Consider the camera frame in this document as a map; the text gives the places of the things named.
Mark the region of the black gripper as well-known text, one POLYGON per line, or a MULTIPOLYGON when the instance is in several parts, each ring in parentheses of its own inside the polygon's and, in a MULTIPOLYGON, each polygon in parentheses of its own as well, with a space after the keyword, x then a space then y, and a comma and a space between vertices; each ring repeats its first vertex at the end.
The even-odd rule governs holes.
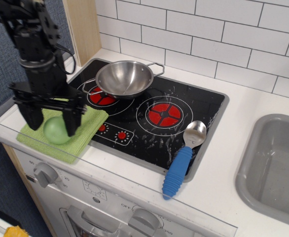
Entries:
POLYGON ((68 72, 63 61, 21 61, 27 81, 12 83, 14 102, 32 130, 38 130, 44 117, 42 109, 63 112, 69 137, 81 126, 86 111, 83 93, 67 83, 68 72))

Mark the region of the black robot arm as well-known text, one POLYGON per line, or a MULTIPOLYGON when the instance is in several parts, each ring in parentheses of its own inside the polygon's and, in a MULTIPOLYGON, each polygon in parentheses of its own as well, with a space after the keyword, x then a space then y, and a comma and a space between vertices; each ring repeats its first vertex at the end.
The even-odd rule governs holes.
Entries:
POLYGON ((43 123, 42 109, 62 112, 69 137, 86 111, 83 93, 67 83, 58 26, 42 0, 0 0, 0 23, 15 48, 28 80, 12 82, 14 102, 32 130, 43 123))

